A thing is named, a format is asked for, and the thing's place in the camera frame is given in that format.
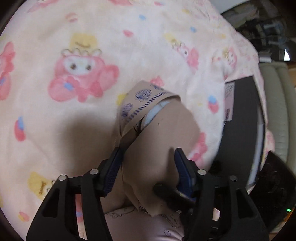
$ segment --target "blue striped trim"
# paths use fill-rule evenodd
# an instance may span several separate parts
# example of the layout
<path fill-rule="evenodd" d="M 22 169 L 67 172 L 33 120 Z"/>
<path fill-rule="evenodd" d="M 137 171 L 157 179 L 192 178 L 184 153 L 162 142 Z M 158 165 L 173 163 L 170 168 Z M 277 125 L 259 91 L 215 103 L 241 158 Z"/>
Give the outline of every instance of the blue striped trim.
<path fill-rule="evenodd" d="M 130 122 L 138 113 L 140 113 L 141 110 L 143 110 L 145 107 L 147 107 L 150 103 L 152 103 L 154 100 L 156 100 L 158 97 L 161 97 L 162 95 L 169 94 L 169 91 L 160 92 L 159 94 L 153 96 L 145 105 L 139 107 L 137 110 L 135 110 L 134 113 L 132 113 L 129 118 L 127 119 L 127 122 Z"/>

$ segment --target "blue gripper pad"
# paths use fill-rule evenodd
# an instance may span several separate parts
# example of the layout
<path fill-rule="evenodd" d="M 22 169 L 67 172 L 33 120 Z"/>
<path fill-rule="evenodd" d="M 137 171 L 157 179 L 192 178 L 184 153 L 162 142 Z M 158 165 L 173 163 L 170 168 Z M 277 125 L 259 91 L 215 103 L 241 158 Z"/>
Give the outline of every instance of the blue gripper pad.
<path fill-rule="evenodd" d="M 191 197 L 196 175 L 189 164 L 182 148 L 175 150 L 175 164 L 179 173 L 180 182 L 177 189 L 188 197 Z"/>
<path fill-rule="evenodd" d="M 119 148 L 114 149 L 110 158 L 107 160 L 104 166 L 104 169 L 106 168 L 105 181 L 104 181 L 104 192 L 106 194 L 111 192 L 122 162 L 123 162 L 123 153 Z"/>

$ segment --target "metal screw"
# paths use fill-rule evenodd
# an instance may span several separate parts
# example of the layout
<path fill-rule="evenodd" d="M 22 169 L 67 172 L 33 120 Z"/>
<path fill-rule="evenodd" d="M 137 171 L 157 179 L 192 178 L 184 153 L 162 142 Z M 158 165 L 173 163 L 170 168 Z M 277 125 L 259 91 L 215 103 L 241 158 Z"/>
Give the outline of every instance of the metal screw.
<path fill-rule="evenodd" d="M 204 169 L 199 169 L 199 170 L 197 171 L 197 173 L 198 173 L 199 175 L 202 175 L 202 176 L 204 176 L 204 175 L 206 175 L 206 174 L 207 174 L 207 171 L 206 171 L 206 170 L 204 170 Z"/>
<path fill-rule="evenodd" d="M 230 176 L 229 179 L 230 179 L 231 181 L 233 181 L 233 182 L 236 182 L 236 181 L 237 181 L 237 177 L 234 176 L 234 175 Z"/>
<path fill-rule="evenodd" d="M 64 180 L 66 180 L 67 179 L 67 176 L 66 175 L 60 175 L 59 176 L 59 180 L 60 181 L 64 181 Z"/>
<path fill-rule="evenodd" d="M 90 173 L 91 175 L 98 174 L 98 172 L 99 172 L 98 169 L 91 169 L 91 170 L 89 171 L 89 173 Z"/>

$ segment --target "clothing label tag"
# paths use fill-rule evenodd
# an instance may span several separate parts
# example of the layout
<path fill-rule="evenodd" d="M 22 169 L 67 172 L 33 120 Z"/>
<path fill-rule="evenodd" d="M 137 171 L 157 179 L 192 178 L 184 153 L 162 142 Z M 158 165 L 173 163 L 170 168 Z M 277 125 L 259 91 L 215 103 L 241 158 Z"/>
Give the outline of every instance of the clothing label tag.
<path fill-rule="evenodd" d="M 232 120 L 234 103 L 234 82 L 225 84 L 225 121 Z"/>

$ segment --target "pink cartoon character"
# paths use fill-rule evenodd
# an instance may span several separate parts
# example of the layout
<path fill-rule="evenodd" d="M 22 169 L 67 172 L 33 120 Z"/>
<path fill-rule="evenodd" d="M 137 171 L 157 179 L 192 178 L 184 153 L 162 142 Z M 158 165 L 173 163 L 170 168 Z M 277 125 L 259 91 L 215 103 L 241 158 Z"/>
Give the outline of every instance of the pink cartoon character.
<path fill-rule="evenodd" d="M 48 87 L 51 98 L 63 102 L 77 96 L 79 102 L 85 102 L 88 95 L 102 97 L 117 82 L 119 69 L 105 65 L 101 53 L 99 49 L 91 54 L 79 49 L 63 50 Z"/>
<path fill-rule="evenodd" d="M 195 162 L 198 168 L 204 167 L 203 155 L 207 152 L 207 145 L 205 143 L 206 135 L 204 132 L 200 133 L 197 143 L 195 144 L 193 151 L 189 155 L 189 160 Z"/>
<path fill-rule="evenodd" d="M 48 5 L 58 1 L 59 0 L 37 0 L 37 2 L 28 10 L 28 12 L 35 12 L 40 8 L 46 8 Z"/>
<path fill-rule="evenodd" d="M 191 67 L 193 72 L 198 68 L 198 51 L 195 48 L 189 49 L 184 43 L 173 45 L 175 49 L 181 56 L 186 60 L 187 64 Z"/>
<path fill-rule="evenodd" d="M 165 85 L 160 76 L 157 76 L 156 78 L 150 80 L 150 84 L 154 84 L 159 87 L 163 87 Z"/>
<path fill-rule="evenodd" d="M 237 55 L 232 47 L 225 48 L 222 52 L 218 50 L 212 58 L 212 63 L 222 69 L 226 80 L 236 68 Z"/>
<path fill-rule="evenodd" d="M 12 63 L 14 56 L 13 43 L 9 42 L 0 55 L 0 100 L 5 100 L 10 92 L 11 79 L 9 73 L 14 69 Z"/>
<path fill-rule="evenodd" d="M 204 3 L 204 0 L 198 0 L 197 4 L 201 7 L 203 7 L 205 3 Z"/>
<path fill-rule="evenodd" d="M 132 5 L 129 0 L 109 0 L 109 1 L 115 5 L 123 5 L 123 6 Z"/>
<path fill-rule="evenodd" d="M 269 151 L 275 151 L 275 141 L 274 136 L 270 130 L 266 132 L 266 146 L 265 146 L 265 154 L 267 155 Z"/>

